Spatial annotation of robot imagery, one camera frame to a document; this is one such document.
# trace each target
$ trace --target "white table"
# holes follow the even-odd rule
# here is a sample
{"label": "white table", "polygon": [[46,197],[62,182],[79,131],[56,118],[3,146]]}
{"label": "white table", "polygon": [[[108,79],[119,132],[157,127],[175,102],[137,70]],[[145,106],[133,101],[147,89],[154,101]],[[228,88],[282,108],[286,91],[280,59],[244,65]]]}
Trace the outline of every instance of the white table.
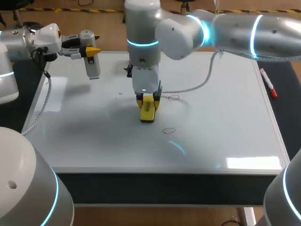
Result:
{"label": "white table", "polygon": [[[182,61],[162,54],[163,90],[200,84],[211,54],[195,52]],[[204,87],[176,101],[163,95],[155,122],[145,124],[123,70],[127,52],[102,52],[99,60],[101,77],[91,81],[83,60],[59,57],[49,65],[52,93],[27,138],[55,172],[276,175],[289,163],[255,61],[217,56]],[[24,128],[42,107],[45,83]]]}

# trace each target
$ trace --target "floor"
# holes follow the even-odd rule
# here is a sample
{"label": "floor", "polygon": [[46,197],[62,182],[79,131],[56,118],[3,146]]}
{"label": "floor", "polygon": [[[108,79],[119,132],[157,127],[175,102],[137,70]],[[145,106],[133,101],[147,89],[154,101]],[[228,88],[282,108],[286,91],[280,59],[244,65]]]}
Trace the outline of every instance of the floor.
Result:
{"label": "floor", "polygon": [[[80,0],[87,4],[90,0]],[[217,0],[218,9],[301,9],[301,1],[296,0]],[[89,7],[79,7],[77,0],[36,0],[29,8],[87,8],[87,9],[123,9],[124,0],[95,0]],[[180,3],[175,0],[161,0],[166,10],[180,10]],[[193,9],[215,10],[213,0],[197,0],[190,4]],[[301,19],[301,14],[271,13]],[[12,14],[2,14],[8,26],[15,22]],[[47,25],[57,23],[62,34],[78,34],[90,29],[100,35],[97,45],[102,50],[127,50],[126,30],[122,24],[122,13],[85,13],[85,12],[21,12],[24,21],[35,21]],[[200,51],[212,51],[204,48]],[[301,82],[301,63],[293,62],[293,67]],[[218,208],[138,208],[138,207],[77,207],[75,226],[220,226],[222,222],[237,216],[235,207]],[[255,208],[256,219],[263,215],[261,207]]]}

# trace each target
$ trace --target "red marker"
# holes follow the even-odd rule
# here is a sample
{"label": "red marker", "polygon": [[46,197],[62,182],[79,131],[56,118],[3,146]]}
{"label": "red marker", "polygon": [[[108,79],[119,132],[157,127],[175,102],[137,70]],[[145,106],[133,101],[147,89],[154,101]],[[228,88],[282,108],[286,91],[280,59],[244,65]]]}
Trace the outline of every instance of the red marker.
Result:
{"label": "red marker", "polygon": [[272,97],[274,99],[278,99],[278,95],[276,93],[276,90],[274,89],[274,86],[272,84],[272,82],[270,81],[270,79],[268,78],[268,75],[265,73],[264,69],[260,69],[260,74],[263,76],[265,82],[267,83],[268,87],[270,88],[271,90],[271,94],[272,94]]}

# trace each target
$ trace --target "black mat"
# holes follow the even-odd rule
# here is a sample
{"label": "black mat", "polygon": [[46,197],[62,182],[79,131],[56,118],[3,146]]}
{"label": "black mat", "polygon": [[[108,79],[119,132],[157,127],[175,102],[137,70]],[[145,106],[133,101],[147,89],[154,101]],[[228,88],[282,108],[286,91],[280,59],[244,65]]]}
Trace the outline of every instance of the black mat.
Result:
{"label": "black mat", "polygon": [[[301,87],[290,63],[258,63],[279,99],[270,97],[288,155],[301,148]],[[0,126],[22,130],[41,73],[32,62],[14,71],[19,98],[0,105]],[[176,174],[59,174],[74,203],[262,205],[273,176]]]}

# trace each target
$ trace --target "yellow black floor tape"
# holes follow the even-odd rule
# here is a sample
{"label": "yellow black floor tape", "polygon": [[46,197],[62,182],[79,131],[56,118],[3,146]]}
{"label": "yellow black floor tape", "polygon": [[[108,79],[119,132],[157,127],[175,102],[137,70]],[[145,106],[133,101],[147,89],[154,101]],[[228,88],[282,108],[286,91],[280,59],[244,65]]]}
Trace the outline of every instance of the yellow black floor tape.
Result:
{"label": "yellow black floor tape", "polygon": [[[86,12],[86,13],[124,13],[123,10],[113,9],[79,9],[79,8],[21,8],[20,11],[54,11],[58,12]],[[301,13],[301,9],[273,9],[273,10],[208,10],[211,13]]]}

